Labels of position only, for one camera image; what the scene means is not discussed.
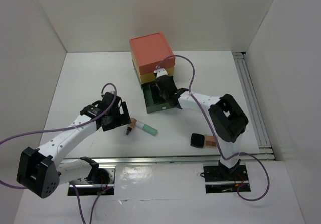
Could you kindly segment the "brown eyeshadow palette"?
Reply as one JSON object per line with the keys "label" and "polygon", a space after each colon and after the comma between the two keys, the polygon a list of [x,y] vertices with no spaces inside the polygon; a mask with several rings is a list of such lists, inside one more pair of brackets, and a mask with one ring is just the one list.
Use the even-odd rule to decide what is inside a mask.
{"label": "brown eyeshadow palette", "polygon": [[217,143],[214,136],[204,135],[204,148],[216,148]]}

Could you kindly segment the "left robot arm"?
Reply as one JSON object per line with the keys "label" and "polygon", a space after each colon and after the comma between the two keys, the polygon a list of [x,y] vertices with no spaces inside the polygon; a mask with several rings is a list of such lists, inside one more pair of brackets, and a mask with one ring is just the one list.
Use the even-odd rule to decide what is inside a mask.
{"label": "left robot arm", "polygon": [[25,148],[20,156],[17,182],[40,198],[47,198],[64,183],[83,179],[95,183],[109,176],[89,157],[63,163],[63,159],[83,140],[99,129],[109,131],[130,124],[126,102],[107,92],[102,100],[84,107],[75,121],[49,142],[33,149]]}

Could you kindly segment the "mint green tube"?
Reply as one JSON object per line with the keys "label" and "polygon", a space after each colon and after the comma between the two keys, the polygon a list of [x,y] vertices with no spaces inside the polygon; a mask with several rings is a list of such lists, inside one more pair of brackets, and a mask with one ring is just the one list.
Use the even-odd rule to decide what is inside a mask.
{"label": "mint green tube", "polygon": [[145,124],[145,123],[143,123],[141,121],[136,121],[136,126],[138,128],[140,128],[141,130],[143,130],[143,131],[145,131],[145,132],[147,132],[147,133],[149,133],[149,134],[151,134],[153,136],[156,136],[158,134],[158,130],[157,129],[155,129],[155,128],[151,127],[150,125]]}

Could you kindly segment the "coral red top drawer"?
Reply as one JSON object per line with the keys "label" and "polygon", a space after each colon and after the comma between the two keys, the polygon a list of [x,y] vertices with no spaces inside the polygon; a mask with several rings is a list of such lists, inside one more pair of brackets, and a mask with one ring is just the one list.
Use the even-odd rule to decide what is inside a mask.
{"label": "coral red top drawer", "polygon": [[164,58],[173,54],[161,32],[130,39],[129,43],[140,75],[153,73]]}

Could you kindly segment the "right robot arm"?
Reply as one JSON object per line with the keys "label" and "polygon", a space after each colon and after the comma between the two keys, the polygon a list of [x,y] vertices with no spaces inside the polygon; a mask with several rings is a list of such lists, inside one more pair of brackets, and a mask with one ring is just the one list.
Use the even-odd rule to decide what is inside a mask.
{"label": "right robot arm", "polygon": [[215,139],[220,153],[219,174],[225,180],[236,175],[240,165],[240,141],[249,123],[233,96],[212,97],[177,88],[168,75],[156,76],[160,96],[170,106],[200,112]]}

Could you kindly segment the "tan foundation bottle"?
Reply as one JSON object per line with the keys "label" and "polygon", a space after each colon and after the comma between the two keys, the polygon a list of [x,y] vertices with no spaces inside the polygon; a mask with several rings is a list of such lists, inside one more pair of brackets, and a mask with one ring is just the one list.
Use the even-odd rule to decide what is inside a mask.
{"label": "tan foundation bottle", "polygon": [[126,135],[128,136],[130,132],[136,127],[137,119],[131,118],[131,123],[127,125]]}

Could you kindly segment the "square black compact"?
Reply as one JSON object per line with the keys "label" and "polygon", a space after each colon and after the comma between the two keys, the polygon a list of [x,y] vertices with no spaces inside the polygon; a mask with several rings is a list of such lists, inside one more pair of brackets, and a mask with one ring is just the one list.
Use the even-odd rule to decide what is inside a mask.
{"label": "square black compact", "polygon": [[194,148],[203,148],[205,143],[205,136],[197,133],[192,133],[190,138],[190,146]]}

